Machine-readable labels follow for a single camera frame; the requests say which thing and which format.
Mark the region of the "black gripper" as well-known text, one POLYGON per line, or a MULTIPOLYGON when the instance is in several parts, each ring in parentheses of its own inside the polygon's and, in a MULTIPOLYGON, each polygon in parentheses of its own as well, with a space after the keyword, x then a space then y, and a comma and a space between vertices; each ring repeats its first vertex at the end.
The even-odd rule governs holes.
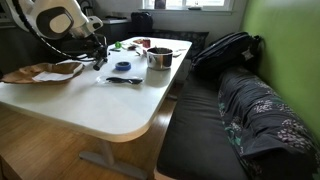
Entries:
POLYGON ((91 58, 97 61, 93 66, 96 71, 99 71, 107 61, 107 48, 107 39, 101 34, 90 35, 85 39, 72 39, 64 43, 64 52, 71 57, 78 60, 91 58))

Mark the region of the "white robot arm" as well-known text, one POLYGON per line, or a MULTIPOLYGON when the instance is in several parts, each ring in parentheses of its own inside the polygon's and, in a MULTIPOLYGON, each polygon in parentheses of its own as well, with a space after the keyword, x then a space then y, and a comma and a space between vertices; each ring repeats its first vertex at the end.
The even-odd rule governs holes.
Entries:
POLYGON ((99 71, 108 61, 106 38, 99 40, 95 31, 103 26, 97 16, 86 16, 77 0, 4 0, 14 22, 31 33, 49 51, 64 59, 95 61, 99 71), (70 34, 74 45, 63 52, 48 42, 70 34))

